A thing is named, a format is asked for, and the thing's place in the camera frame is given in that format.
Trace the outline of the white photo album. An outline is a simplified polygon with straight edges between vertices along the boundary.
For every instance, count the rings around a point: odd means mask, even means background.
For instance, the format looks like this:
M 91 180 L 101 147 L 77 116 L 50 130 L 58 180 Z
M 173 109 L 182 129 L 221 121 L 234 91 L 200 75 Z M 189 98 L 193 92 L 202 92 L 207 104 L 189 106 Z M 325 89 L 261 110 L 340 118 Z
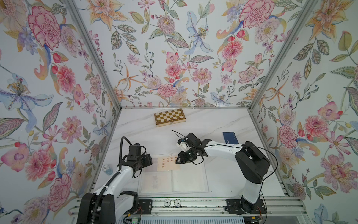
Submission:
M 174 154 L 164 154 L 153 156 L 153 164 L 143 169 L 139 177 L 139 193 L 141 195 L 164 195 L 164 194 L 185 194 L 185 193 L 206 193 L 209 192 L 205 165 L 203 163 L 194 165 L 192 163 L 179 164 L 180 170 L 174 171 L 157 171 L 158 158 L 176 156 Z M 172 190 L 164 193 L 143 193 L 142 182 L 147 173 L 159 174 L 170 173 L 172 177 Z

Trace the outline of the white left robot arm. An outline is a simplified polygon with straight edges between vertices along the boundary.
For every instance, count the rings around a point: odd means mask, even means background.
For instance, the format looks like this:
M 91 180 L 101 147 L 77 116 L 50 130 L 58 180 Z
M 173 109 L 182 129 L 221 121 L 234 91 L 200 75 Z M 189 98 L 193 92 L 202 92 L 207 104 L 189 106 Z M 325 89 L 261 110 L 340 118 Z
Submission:
M 129 146 L 118 165 L 119 170 L 96 192 L 87 193 L 80 202 L 78 224 L 115 224 L 121 217 L 141 212 L 142 206 L 136 191 L 124 191 L 126 184 L 139 177 L 143 168 L 153 164 L 152 157 L 138 143 Z

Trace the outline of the dark blue card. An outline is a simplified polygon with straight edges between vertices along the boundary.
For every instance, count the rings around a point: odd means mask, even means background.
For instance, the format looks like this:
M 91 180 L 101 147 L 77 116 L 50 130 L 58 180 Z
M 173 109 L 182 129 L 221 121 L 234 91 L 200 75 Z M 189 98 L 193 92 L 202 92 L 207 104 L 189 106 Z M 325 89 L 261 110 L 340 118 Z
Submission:
M 223 132 L 223 138 L 226 144 L 239 145 L 238 139 L 234 132 Z

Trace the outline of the beige card red characters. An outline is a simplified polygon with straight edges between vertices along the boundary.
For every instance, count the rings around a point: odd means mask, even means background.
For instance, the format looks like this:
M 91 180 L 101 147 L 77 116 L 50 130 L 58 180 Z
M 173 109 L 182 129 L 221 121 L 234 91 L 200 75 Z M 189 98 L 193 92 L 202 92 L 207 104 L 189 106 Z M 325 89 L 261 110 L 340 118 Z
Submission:
M 172 177 L 170 173 L 147 173 L 143 178 L 143 193 L 164 193 L 172 190 Z

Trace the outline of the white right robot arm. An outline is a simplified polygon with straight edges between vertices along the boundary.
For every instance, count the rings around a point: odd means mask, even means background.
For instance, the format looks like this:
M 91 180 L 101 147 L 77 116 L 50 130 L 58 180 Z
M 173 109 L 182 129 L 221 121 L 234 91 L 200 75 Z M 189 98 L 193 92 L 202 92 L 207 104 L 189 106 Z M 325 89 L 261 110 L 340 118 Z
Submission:
M 193 133 L 178 139 L 177 147 L 181 149 L 176 164 L 193 163 L 197 157 L 220 157 L 237 162 L 246 178 L 241 200 L 254 205 L 260 199 L 264 177 L 271 163 L 263 152 L 252 142 L 244 144 L 218 143 L 210 139 L 201 141 Z

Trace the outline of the pale beige card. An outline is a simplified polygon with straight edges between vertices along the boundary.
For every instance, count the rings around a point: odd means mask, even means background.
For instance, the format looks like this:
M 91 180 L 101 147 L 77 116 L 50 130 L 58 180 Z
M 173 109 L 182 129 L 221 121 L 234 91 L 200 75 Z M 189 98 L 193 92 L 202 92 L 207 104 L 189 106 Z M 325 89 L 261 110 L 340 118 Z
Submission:
M 180 165 L 176 164 L 177 156 L 159 157 L 157 171 L 180 170 Z

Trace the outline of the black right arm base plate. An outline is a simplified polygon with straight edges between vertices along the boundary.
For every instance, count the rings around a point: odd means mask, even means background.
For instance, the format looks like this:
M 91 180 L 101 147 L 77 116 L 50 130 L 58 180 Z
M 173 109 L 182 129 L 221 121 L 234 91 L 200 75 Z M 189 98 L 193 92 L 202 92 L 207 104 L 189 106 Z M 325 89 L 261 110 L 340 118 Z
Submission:
M 262 199 L 258 199 L 254 204 L 251 204 L 244 198 L 227 199 L 224 209 L 229 214 L 235 215 L 267 214 L 266 205 Z

